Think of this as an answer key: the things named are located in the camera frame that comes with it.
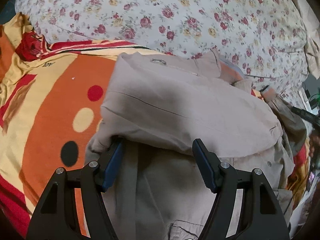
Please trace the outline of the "beige grey jacket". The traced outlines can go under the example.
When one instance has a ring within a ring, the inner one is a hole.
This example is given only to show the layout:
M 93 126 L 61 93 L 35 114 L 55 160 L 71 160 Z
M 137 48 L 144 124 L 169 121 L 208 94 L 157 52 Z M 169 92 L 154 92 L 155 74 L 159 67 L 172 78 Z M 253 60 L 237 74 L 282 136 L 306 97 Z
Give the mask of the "beige grey jacket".
M 116 183 L 103 195 L 119 239 L 198 238 L 215 195 L 192 156 L 195 139 L 236 169 L 261 169 L 290 219 L 287 179 L 306 127 L 272 89 L 259 99 L 251 85 L 215 51 L 196 60 L 118 56 L 86 160 L 97 159 L 115 136 L 127 140 Z

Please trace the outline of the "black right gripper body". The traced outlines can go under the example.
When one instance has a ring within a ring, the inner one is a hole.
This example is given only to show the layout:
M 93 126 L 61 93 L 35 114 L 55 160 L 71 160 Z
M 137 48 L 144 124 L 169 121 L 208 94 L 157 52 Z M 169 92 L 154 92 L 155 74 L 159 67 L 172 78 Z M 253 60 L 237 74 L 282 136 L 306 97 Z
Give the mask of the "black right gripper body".
M 291 108 L 291 112 L 295 113 L 296 115 L 300 116 L 302 119 L 304 119 L 305 121 L 309 122 L 310 124 L 312 124 L 312 126 L 316 129 L 320 128 L 320 121 L 319 121 L 319 117 L 304 110 L 304 109 L 300 109 L 297 107 L 292 107 Z

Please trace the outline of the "orange red yellow blanket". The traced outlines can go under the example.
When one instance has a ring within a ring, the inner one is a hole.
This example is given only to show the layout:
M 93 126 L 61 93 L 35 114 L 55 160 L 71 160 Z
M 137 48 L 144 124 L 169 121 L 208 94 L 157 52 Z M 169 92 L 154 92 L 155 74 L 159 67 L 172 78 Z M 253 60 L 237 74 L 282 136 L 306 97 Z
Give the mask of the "orange red yellow blanket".
M 77 170 L 90 162 L 86 148 L 99 129 L 100 108 L 122 53 L 168 55 L 126 41 L 49 45 L 21 13 L 1 25 L 1 239 L 27 239 L 35 207 L 57 168 Z M 287 179 L 293 210 L 307 138 Z M 89 236 L 80 189 L 75 199 L 81 233 Z

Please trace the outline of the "white floral quilt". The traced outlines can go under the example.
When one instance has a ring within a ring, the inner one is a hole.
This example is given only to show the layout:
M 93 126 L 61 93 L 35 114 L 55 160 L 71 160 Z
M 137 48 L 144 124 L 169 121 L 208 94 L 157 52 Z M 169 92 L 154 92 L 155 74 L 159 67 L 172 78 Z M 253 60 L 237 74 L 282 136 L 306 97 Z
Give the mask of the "white floral quilt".
M 291 0 L 16 0 L 48 42 L 126 40 L 184 58 L 216 49 L 302 107 L 307 32 Z

